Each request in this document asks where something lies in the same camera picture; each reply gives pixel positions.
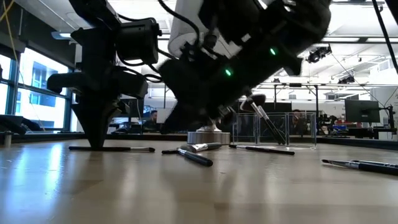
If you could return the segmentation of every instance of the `table surface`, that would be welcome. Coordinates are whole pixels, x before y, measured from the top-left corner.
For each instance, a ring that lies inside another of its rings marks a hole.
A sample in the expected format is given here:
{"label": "table surface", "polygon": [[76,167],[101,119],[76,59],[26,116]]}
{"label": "table surface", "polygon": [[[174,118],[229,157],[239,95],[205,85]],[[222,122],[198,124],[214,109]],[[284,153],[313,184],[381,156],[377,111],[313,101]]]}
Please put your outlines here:
{"label": "table surface", "polygon": [[295,156],[227,147],[213,167],[162,155],[183,142],[106,141],[156,153],[78,152],[86,140],[0,148],[0,223],[397,223],[398,178],[320,159],[398,164],[394,151],[318,145]]}

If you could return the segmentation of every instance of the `clear acrylic box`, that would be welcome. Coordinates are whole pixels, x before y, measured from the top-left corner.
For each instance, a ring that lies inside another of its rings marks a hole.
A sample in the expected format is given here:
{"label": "clear acrylic box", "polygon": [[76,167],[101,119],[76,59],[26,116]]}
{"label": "clear acrylic box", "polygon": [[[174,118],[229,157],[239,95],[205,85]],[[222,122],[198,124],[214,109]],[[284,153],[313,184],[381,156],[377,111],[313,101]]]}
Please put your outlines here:
{"label": "clear acrylic box", "polygon": [[233,124],[233,144],[316,148],[315,113],[267,113],[267,115],[281,135],[285,137],[285,145],[278,145],[264,119],[254,113],[236,115]]}

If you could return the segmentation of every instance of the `silver cylinder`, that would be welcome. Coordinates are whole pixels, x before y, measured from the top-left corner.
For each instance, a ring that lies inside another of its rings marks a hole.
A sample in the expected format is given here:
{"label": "silver cylinder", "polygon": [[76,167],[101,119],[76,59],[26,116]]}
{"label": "silver cylinder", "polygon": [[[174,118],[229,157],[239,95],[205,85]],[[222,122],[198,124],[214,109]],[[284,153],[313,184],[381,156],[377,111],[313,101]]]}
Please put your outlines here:
{"label": "silver cylinder", "polygon": [[11,147],[12,132],[4,132],[4,147]]}
{"label": "silver cylinder", "polygon": [[188,144],[204,144],[220,142],[222,145],[231,143],[230,133],[224,132],[188,132]]}

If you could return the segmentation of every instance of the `yellow cable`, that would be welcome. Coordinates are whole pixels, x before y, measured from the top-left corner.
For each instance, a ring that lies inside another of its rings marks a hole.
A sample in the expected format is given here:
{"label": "yellow cable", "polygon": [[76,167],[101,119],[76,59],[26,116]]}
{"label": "yellow cable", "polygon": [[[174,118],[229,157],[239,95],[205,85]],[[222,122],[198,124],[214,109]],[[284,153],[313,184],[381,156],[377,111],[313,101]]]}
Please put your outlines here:
{"label": "yellow cable", "polygon": [[5,8],[5,10],[4,10],[4,13],[3,13],[3,14],[1,15],[1,17],[0,17],[0,22],[4,19],[5,16],[7,16],[7,13],[8,13],[8,11],[10,10],[10,8],[12,7],[12,5],[14,4],[14,1],[15,1],[15,0],[12,0],[12,1],[10,2],[10,5],[9,5],[8,7],[6,7],[5,1],[2,2],[2,3],[3,3],[3,6],[4,6],[4,8]]}
{"label": "yellow cable", "polygon": [[[14,3],[14,0],[12,0],[11,3],[10,3],[10,5],[9,5],[8,7],[6,7],[6,2],[5,2],[5,1],[2,2],[2,5],[3,5],[3,7],[4,7],[6,10],[4,11],[4,14],[0,17],[0,22],[2,21],[2,19],[3,19],[4,17],[6,17],[7,28],[8,28],[8,34],[9,34],[9,36],[10,36],[12,52],[14,53],[15,61],[17,62],[17,69],[18,69],[19,74],[21,75],[22,84],[23,84],[23,86],[25,87],[24,76],[22,75],[22,73],[21,73],[21,71],[20,71],[20,68],[19,68],[18,56],[17,56],[17,52],[16,52],[16,50],[15,50],[14,39],[12,38],[12,32],[11,32],[10,21],[9,21],[8,15],[7,15],[8,10],[10,10],[10,8],[11,8],[11,6],[12,6],[13,3]],[[39,121],[39,124],[41,125],[41,127],[43,127],[43,130],[45,131],[44,125],[43,125],[42,121],[40,120],[38,114],[36,113],[35,106],[30,102],[30,96],[29,96],[29,103],[30,103],[30,105],[32,105],[32,107],[33,107],[33,111],[35,112],[35,115],[36,115],[36,117],[37,117],[37,120]]]}

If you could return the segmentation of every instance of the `green led light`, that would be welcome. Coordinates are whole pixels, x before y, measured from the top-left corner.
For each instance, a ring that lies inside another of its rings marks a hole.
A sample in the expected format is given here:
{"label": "green led light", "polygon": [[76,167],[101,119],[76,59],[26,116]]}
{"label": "green led light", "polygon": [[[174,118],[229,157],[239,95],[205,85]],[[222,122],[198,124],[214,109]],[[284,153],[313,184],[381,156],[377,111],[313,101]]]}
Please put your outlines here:
{"label": "green led light", "polygon": [[270,49],[269,49],[269,52],[270,52],[272,55],[276,55],[276,54],[277,54],[276,49],[273,49],[273,48],[270,48]]}
{"label": "green led light", "polygon": [[232,72],[231,72],[230,70],[226,69],[226,70],[225,70],[225,74],[226,74],[227,76],[231,76],[231,75],[232,75]]}

